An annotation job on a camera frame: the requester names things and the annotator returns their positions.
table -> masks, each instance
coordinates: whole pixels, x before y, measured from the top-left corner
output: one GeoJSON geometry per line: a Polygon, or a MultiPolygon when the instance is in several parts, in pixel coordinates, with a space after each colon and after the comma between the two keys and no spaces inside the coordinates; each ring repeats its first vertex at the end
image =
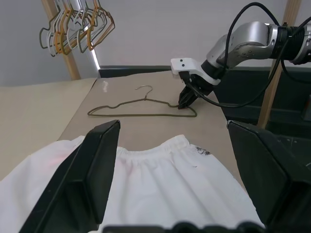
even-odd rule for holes
{"type": "MultiPolygon", "coordinates": [[[[181,80],[173,78],[170,71],[98,79],[59,140],[72,140],[80,135],[86,135],[95,126],[116,119],[116,117],[88,116],[87,112],[100,105],[115,106],[124,101],[143,98],[149,88],[135,90],[142,85],[153,87],[154,90],[148,94],[149,98],[167,101],[173,105],[177,105],[179,93],[184,88],[181,80]]],[[[213,92],[208,97],[217,101],[213,92]]],[[[243,186],[226,128],[226,118],[221,108],[202,99],[196,100],[192,107],[198,113],[196,118],[119,117],[121,130],[118,145],[127,150],[148,150],[174,136],[184,134],[191,144],[211,152],[243,186]]],[[[167,105],[148,101],[100,111],[104,112],[105,114],[190,113],[189,110],[172,109],[167,105]]]]}
{"type": "Polygon", "coordinates": [[[0,181],[60,137],[95,80],[0,87],[0,181]]]}

gray wall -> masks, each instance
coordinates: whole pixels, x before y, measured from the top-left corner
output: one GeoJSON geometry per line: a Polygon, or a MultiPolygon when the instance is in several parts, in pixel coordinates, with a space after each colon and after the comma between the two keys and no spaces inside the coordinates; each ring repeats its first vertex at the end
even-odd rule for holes
{"type": "MultiPolygon", "coordinates": [[[[95,50],[99,64],[169,65],[171,58],[205,59],[238,12],[253,0],[102,0],[116,29],[95,50]]],[[[287,0],[259,0],[282,21],[287,0]]],[[[311,16],[303,0],[297,22],[311,16]]],[[[236,26],[249,21],[272,23],[258,7],[249,8],[236,26]]],[[[271,60],[245,61],[242,67],[266,67],[271,60]]]]}
{"type": "MultiPolygon", "coordinates": [[[[0,85],[29,85],[70,80],[62,56],[52,58],[39,45],[48,18],[41,0],[6,0],[0,7],[0,85]]],[[[97,77],[89,51],[74,51],[82,78],[97,77]]]]}

wooden frame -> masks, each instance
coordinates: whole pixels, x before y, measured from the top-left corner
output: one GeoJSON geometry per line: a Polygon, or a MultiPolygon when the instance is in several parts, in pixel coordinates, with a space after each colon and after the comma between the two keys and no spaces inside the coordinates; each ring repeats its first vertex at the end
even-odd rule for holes
{"type": "MultiPolygon", "coordinates": [[[[48,15],[49,20],[53,18],[57,14],[57,9],[54,3],[54,0],[41,0],[43,7],[45,9],[45,12],[48,15]]],[[[68,55],[63,55],[63,58],[65,60],[66,66],[68,68],[71,80],[79,80],[81,79],[78,66],[74,60],[72,52],[68,55]]]]}
{"type": "MultiPolygon", "coordinates": [[[[287,4],[286,4],[284,16],[283,16],[283,23],[286,22],[289,26],[293,26],[295,24],[300,4],[301,4],[301,0],[287,0],[287,4]]],[[[281,76],[281,73],[282,73],[282,67],[281,67],[281,64],[279,64],[277,67],[276,73],[269,87],[267,88],[264,98],[263,98],[260,116],[259,116],[258,124],[257,124],[259,127],[263,129],[266,127],[268,120],[269,120],[273,100],[276,94],[278,80],[281,76]]]]}

green wire hanger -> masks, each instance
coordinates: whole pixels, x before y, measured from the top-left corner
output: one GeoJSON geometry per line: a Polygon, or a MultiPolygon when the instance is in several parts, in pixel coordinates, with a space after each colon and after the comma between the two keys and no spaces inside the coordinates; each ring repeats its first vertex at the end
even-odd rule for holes
{"type": "Polygon", "coordinates": [[[103,108],[115,109],[115,108],[120,107],[121,105],[129,104],[129,103],[135,103],[135,102],[140,102],[140,101],[151,101],[151,102],[163,103],[163,104],[166,104],[167,106],[169,106],[170,108],[177,108],[178,107],[178,105],[171,105],[168,102],[164,102],[164,101],[161,101],[161,100],[153,100],[153,99],[147,98],[147,95],[151,91],[153,91],[153,88],[150,85],[143,85],[143,86],[140,86],[140,87],[136,88],[135,90],[138,90],[138,89],[140,89],[142,87],[145,87],[145,86],[148,86],[148,87],[151,88],[151,90],[148,91],[147,94],[145,95],[145,98],[138,99],[138,100],[126,101],[126,102],[123,102],[123,103],[119,103],[116,106],[108,106],[108,105],[99,106],[99,107],[93,108],[87,114],[89,116],[93,116],[93,117],[196,117],[198,115],[196,113],[196,111],[193,108],[191,108],[191,107],[187,107],[187,108],[189,108],[194,113],[193,115],[163,114],[163,113],[160,113],[160,114],[94,114],[96,111],[101,110],[103,108]]]}

white fabric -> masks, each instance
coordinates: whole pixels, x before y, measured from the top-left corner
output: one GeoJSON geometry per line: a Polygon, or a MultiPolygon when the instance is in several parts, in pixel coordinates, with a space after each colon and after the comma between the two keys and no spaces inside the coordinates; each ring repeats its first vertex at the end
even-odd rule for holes
{"type": "Polygon", "coordinates": [[[83,142],[57,141],[24,159],[0,182],[0,233],[16,233],[58,166],[83,142]]]}
{"type": "MultiPolygon", "coordinates": [[[[0,232],[15,233],[42,194],[57,167],[82,142],[59,141],[27,157],[0,183],[0,232]]],[[[146,151],[118,147],[103,223],[160,225],[180,221],[198,227],[241,221],[260,223],[240,184],[206,150],[176,136],[146,151]]]]}

